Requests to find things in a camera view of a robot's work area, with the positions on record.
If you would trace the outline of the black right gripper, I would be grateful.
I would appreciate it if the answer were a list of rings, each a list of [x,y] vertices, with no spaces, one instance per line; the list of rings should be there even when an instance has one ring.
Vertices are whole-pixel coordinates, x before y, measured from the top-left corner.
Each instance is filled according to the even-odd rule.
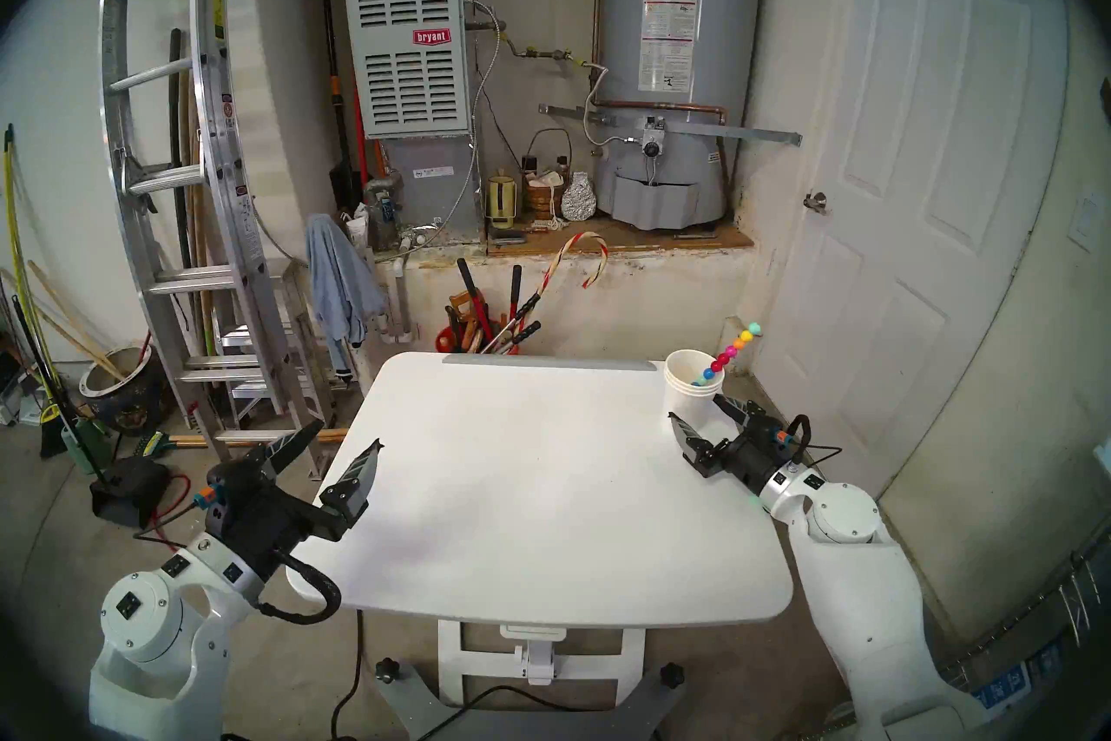
[[[732,441],[717,443],[700,433],[674,412],[668,413],[674,439],[684,461],[703,478],[719,473],[735,477],[753,494],[760,494],[785,465],[797,463],[797,421],[783,425],[754,401],[744,403],[718,393],[713,403],[735,423],[740,434]]]

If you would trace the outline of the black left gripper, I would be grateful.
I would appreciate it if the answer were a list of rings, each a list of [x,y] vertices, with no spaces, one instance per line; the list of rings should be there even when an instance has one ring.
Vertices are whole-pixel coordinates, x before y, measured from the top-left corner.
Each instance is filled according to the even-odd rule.
[[[268,581],[286,555],[307,538],[338,542],[368,507],[379,454],[376,439],[357,455],[340,479],[319,497],[321,507],[286,493],[278,475],[293,463],[326,427],[311,421],[296,432],[249,449],[241,460],[218,463],[207,473],[214,499],[207,507],[207,534]]]

